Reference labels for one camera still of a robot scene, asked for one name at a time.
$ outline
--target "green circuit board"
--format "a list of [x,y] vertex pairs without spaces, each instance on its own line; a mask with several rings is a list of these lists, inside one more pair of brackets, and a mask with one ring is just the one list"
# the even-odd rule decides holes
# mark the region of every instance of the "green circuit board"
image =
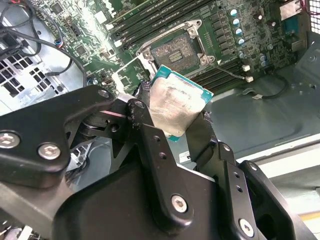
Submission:
[[[286,34],[275,0],[33,0],[33,4],[57,22],[64,47],[83,63],[88,84],[95,82],[112,93],[117,92],[112,74],[134,59],[144,43],[188,21],[201,22],[198,38],[183,37],[188,31],[179,28],[157,39],[150,50],[157,67],[171,61],[173,68],[177,67],[173,70],[192,78],[246,58],[252,76],[258,78],[267,66],[282,68],[296,61],[285,46]],[[58,36],[53,24],[41,17]],[[182,42],[181,48],[164,54]],[[190,50],[183,52],[186,44]],[[201,65],[201,54],[213,57],[213,61]],[[194,65],[189,66],[186,59]],[[118,75],[129,94],[141,80],[150,78],[139,59]]]

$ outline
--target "metal frame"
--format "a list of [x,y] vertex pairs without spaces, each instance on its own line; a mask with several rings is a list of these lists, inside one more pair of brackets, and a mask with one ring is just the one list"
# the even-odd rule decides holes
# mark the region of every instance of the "metal frame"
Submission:
[[[10,145],[11,148],[3,148],[8,144],[6,141],[0,143],[0,179],[10,182],[1,184],[3,194],[0,206],[19,220],[34,226],[36,231],[43,231],[46,237],[50,236],[52,223],[53,239],[70,239],[74,231],[82,238],[93,234],[91,231],[96,231],[96,226],[102,221],[100,219],[106,217],[103,211],[100,215],[99,209],[104,205],[104,200],[113,198],[113,184],[121,185],[122,190],[126,186],[131,189],[130,186],[136,184],[131,175],[134,172],[143,179],[150,207],[143,211],[153,218],[153,221],[138,223],[142,229],[156,226],[161,234],[177,238],[186,233],[191,238],[201,236],[199,227],[210,223],[203,213],[210,213],[210,210],[200,207],[202,199],[197,199],[197,196],[206,194],[206,189],[198,184],[209,181],[210,188],[217,191],[204,195],[205,201],[206,204],[217,201],[218,207],[210,206],[217,209],[217,215],[212,212],[209,216],[218,217],[219,221],[215,222],[213,229],[219,229],[221,238],[265,240],[269,236],[277,239],[286,236],[286,239],[292,240],[315,239],[299,217],[288,211],[283,197],[258,166],[249,161],[237,166],[231,148],[217,141],[208,112],[199,114],[186,131],[186,137],[191,159],[197,163],[196,170],[213,177],[215,183],[199,176],[192,183],[189,178],[185,179],[185,170],[176,166],[166,137],[163,131],[154,127],[147,105],[136,98],[127,102],[114,99],[98,86],[78,89],[2,116],[0,126],[0,132],[14,133],[21,140],[14,147]],[[112,139],[114,173],[71,197],[69,191],[57,194],[65,186],[62,179],[69,163],[70,150],[87,144],[96,136]],[[43,144],[51,145],[51,149],[40,152]],[[99,197],[101,191],[104,192],[102,198]],[[131,196],[132,201],[135,203],[137,200],[136,204],[140,205],[141,193],[137,194]],[[51,202],[49,207],[44,205],[48,199]],[[121,214],[126,214],[127,208],[134,209],[136,206],[132,204],[123,207]],[[91,211],[98,214],[94,220],[96,222],[90,220]],[[270,215],[271,220],[264,219],[266,214]],[[72,222],[74,226],[66,228],[66,221],[77,216],[81,216],[82,220]],[[115,217],[109,215],[107,219],[112,221]],[[284,220],[281,227],[276,230],[269,227],[272,221],[277,223],[281,219]],[[87,221],[90,224],[88,228],[82,225]],[[121,222],[123,225],[117,227],[130,224],[124,219]],[[105,238],[108,231],[111,229],[106,227],[99,232],[99,237]],[[61,232],[65,233],[62,238],[58,234]]]

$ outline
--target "capacitor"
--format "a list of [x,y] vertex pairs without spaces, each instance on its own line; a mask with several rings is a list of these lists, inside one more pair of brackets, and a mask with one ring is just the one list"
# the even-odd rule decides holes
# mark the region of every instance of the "capacitor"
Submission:
[[244,59],[246,57],[246,55],[242,51],[238,52],[238,56],[240,59]]
[[245,40],[244,40],[243,38],[239,38],[239,39],[237,40],[237,43],[238,43],[239,45],[242,45],[242,44],[245,43]]
[[237,13],[238,13],[237,9],[232,9],[232,10],[230,11],[230,15],[231,15],[232,17],[237,16]]
[[239,23],[240,23],[240,20],[239,20],[238,18],[235,18],[235,19],[232,20],[232,24],[233,24],[234,26],[238,26]]
[[253,15],[253,18],[254,18],[255,20],[261,21],[262,18],[263,18],[263,16],[258,13],[258,14]]
[[237,28],[236,30],[234,30],[234,33],[235,33],[236,35],[242,35],[242,30],[241,30],[241,28]]
[[277,23],[275,21],[271,21],[271,20],[267,21],[266,24],[272,28],[274,28],[277,25]]
[[263,54],[260,54],[259,58],[260,58],[261,62],[265,62],[267,60],[267,57],[265,55],[263,55]]

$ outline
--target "black metal bracket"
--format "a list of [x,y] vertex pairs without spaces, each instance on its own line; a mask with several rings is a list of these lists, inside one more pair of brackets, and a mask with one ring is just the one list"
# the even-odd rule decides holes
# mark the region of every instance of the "black metal bracket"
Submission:
[[[58,184],[80,123],[90,114],[110,109],[114,100],[106,91],[90,86],[1,116],[0,133],[15,134],[19,144],[0,148],[0,180],[35,188]],[[44,144],[56,146],[59,156],[41,157],[39,149]]]

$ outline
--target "silver screw head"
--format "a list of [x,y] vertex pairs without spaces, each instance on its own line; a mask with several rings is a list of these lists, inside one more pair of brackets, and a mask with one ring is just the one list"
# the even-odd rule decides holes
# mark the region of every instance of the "silver screw head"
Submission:
[[38,154],[44,159],[54,160],[60,156],[61,150],[52,143],[46,143],[39,147]]
[[227,144],[223,144],[223,148],[228,152],[230,152],[230,150],[231,150]]
[[240,219],[239,220],[239,225],[241,230],[247,235],[249,238],[252,238],[255,235],[255,231],[252,228],[251,224],[245,220],[245,219]]
[[106,90],[99,89],[99,90],[98,90],[98,94],[99,94],[101,97],[104,97],[104,98],[108,98],[108,97],[109,97],[109,93],[108,93]]
[[12,132],[0,132],[0,148],[12,149],[18,146],[20,137]]
[[174,209],[179,213],[185,213],[187,211],[188,205],[186,201],[179,195],[173,195],[171,198],[172,205]]

